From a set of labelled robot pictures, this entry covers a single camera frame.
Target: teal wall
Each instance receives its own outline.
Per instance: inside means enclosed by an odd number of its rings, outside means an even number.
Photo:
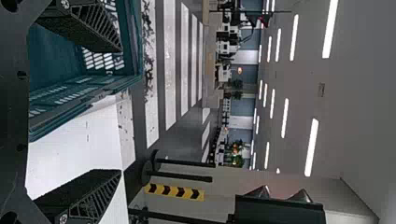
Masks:
[[[62,36],[33,24],[27,36],[30,91],[80,76],[85,69],[78,46]]]
[[[242,98],[240,100],[231,100],[232,116],[254,116],[255,98]]]
[[[241,48],[239,50],[244,50],[244,49],[256,49],[259,50],[260,48],[260,43],[262,39],[262,30],[255,29],[253,34],[251,33],[250,29],[243,29],[241,31],[242,39],[244,39],[247,36],[251,35],[251,38],[249,41],[241,44]]]
[[[242,75],[238,74],[238,67],[242,68]],[[257,64],[233,64],[231,68],[233,70],[231,80],[241,79],[247,84],[257,83],[257,74],[259,70],[259,66]]]

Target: ceiling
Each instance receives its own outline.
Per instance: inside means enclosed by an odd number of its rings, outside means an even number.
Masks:
[[[319,121],[312,175],[342,177],[382,218],[396,216],[393,127],[396,118],[394,50],[396,27],[390,0],[339,0],[332,51],[322,59],[330,0],[277,0],[272,26],[262,32],[262,63],[258,82],[268,83],[267,107],[256,102],[260,132],[255,136],[256,168],[263,169],[266,142],[271,143],[268,170],[304,174],[312,118]],[[380,13],[373,9],[380,7]],[[295,60],[290,45],[293,17],[299,14]],[[282,29],[279,62],[276,34]],[[267,62],[268,37],[273,37]],[[318,84],[325,83],[324,97]],[[276,89],[275,114],[269,118],[271,90]],[[281,138],[285,98],[290,99],[286,137]]]

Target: ceiling light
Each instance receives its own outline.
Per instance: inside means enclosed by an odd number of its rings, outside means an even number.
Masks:
[[[259,134],[260,116],[257,116],[256,134]]]
[[[264,169],[266,170],[268,168],[268,156],[270,154],[270,142],[267,142],[267,147],[265,149],[265,163],[264,163]]]
[[[314,162],[315,146],[317,144],[319,121],[312,119],[311,134],[309,134],[308,152],[306,154],[305,176],[311,176],[312,163]]]
[[[262,106],[266,107],[267,106],[267,92],[268,92],[268,85],[265,83],[264,85],[264,98],[262,99]]]
[[[327,18],[326,35],[324,36],[322,58],[330,58],[332,51],[332,35],[334,33],[335,18],[337,17],[338,0],[331,0],[329,16]]]
[[[286,98],[285,99],[285,107],[283,110],[282,132],[281,132],[282,138],[285,138],[286,124],[288,122],[288,113],[289,113],[289,99]]]
[[[275,104],[275,89],[273,89],[273,95],[271,99],[270,119],[274,116],[274,104]]]
[[[253,155],[253,150],[254,150],[254,140],[251,140],[251,145],[250,145],[250,156]]]
[[[267,62],[271,61],[271,47],[272,47],[272,37],[268,37],[268,52],[267,52]]]
[[[256,152],[253,155],[253,170],[256,169]]]
[[[260,49],[259,49],[259,63],[262,62],[262,45],[260,45]]]
[[[279,50],[280,50],[280,37],[282,36],[282,29],[277,29],[277,41],[276,41],[276,56],[275,61],[279,62]]]
[[[273,0],[272,11],[275,11],[275,0]]]
[[[262,80],[260,80],[259,100],[262,99]]]
[[[256,124],[256,115],[257,115],[257,109],[254,108],[253,124]]]
[[[265,6],[265,11],[269,11],[270,10],[270,1],[271,0],[267,0],[267,5]]]
[[[299,20],[299,15],[297,14],[294,16],[293,34],[291,35],[291,48],[290,48],[290,61],[291,62],[294,61],[294,52],[296,50],[298,20]]]

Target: yellow and black hazard stripe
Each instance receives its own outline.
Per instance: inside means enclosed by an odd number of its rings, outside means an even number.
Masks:
[[[147,184],[145,186],[145,192],[147,194],[156,194],[196,202],[203,202],[205,197],[205,192],[200,189],[178,188],[159,184]]]

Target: floor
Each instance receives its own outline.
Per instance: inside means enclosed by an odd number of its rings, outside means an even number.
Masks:
[[[146,79],[29,146],[31,198],[91,169],[121,169],[101,223],[128,223],[125,205],[141,190],[140,167],[153,149],[163,158],[202,160],[218,110],[202,108],[200,8],[200,1],[142,0]]]

